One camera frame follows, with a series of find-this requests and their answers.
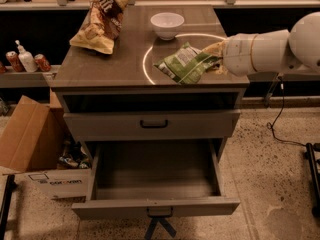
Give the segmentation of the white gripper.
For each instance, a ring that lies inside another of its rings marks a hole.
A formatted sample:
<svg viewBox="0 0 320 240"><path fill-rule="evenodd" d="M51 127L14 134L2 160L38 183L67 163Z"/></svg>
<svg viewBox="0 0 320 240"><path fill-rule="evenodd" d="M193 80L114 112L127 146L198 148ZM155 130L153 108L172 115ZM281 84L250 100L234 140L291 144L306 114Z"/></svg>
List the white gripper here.
<svg viewBox="0 0 320 240"><path fill-rule="evenodd" d="M237 34L225 41L216 42L202 49L206 54L221 58L223 65L214 65L210 71L217 75L230 73L242 77L255 73L252 46L256 34Z"/></svg>

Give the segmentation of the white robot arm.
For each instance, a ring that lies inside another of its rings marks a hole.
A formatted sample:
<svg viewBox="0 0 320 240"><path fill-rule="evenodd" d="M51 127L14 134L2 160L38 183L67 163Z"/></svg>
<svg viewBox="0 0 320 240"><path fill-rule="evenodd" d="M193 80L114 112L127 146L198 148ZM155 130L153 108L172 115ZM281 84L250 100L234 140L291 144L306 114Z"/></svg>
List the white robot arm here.
<svg viewBox="0 0 320 240"><path fill-rule="evenodd" d="M203 49L228 72L242 77L262 72L320 74L320 12L298 20L291 30L237 34Z"/></svg>

